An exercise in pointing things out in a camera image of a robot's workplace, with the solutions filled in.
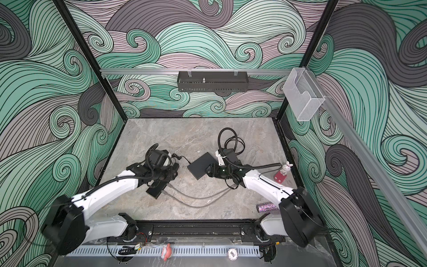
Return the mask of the small black ribbed switch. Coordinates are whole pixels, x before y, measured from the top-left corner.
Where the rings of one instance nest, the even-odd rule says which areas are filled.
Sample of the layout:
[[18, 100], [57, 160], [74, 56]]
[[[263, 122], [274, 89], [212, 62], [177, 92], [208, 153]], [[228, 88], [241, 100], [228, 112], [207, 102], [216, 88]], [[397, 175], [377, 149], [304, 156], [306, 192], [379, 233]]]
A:
[[155, 187], [148, 188], [146, 193], [154, 199], [158, 199], [168, 182], [159, 182]]

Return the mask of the large black network switch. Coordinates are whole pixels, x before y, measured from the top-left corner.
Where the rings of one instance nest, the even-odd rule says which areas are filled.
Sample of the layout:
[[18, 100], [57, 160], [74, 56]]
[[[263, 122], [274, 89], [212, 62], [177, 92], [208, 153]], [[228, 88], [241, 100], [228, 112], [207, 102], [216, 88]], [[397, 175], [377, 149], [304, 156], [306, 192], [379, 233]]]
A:
[[197, 160], [192, 162], [187, 168], [196, 180], [201, 179], [206, 175], [206, 169], [211, 165], [217, 163], [215, 157], [209, 152], [204, 153]]

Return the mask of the black adapter with cable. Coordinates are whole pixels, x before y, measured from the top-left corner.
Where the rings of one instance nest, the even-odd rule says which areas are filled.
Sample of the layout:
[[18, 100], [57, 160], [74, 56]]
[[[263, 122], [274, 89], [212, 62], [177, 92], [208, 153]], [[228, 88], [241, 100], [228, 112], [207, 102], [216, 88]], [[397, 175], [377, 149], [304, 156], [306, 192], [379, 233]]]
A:
[[188, 164], [191, 164], [191, 161], [189, 161], [185, 156], [177, 155], [176, 153], [174, 153], [172, 154], [172, 157], [175, 158], [176, 160], [185, 159], [188, 162]]

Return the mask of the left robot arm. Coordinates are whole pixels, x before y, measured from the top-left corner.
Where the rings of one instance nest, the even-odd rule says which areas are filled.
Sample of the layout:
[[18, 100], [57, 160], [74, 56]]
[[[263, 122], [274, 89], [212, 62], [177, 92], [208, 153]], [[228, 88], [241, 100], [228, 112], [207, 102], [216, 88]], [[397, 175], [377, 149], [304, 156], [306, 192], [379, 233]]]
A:
[[178, 175], [179, 164], [166, 150], [152, 145], [141, 162], [134, 163], [98, 186], [72, 197], [61, 195], [51, 205], [42, 227], [42, 235], [58, 255], [67, 255], [89, 241], [120, 238], [132, 242], [139, 233], [136, 220], [125, 212], [110, 218], [93, 219], [93, 215], [119, 196], [148, 185], [154, 198]]

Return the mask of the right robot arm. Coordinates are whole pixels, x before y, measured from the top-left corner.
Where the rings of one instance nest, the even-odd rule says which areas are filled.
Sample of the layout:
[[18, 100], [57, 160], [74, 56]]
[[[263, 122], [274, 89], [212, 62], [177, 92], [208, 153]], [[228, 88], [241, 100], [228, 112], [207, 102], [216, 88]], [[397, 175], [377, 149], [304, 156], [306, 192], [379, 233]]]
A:
[[217, 163], [206, 168], [209, 177], [231, 180], [238, 186], [252, 190], [279, 209], [278, 215], [265, 214], [255, 222], [259, 240], [272, 236], [289, 237], [296, 245], [306, 247], [325, 229], [320, 211], [307, 190], [289, 188], [267, 178], [260, 169], [278, 167], [280, 163], [260, 166], [244, 165], [237, 158], [237, 146], [242, 143], [234, 129], [226, 127], [218, 135]]

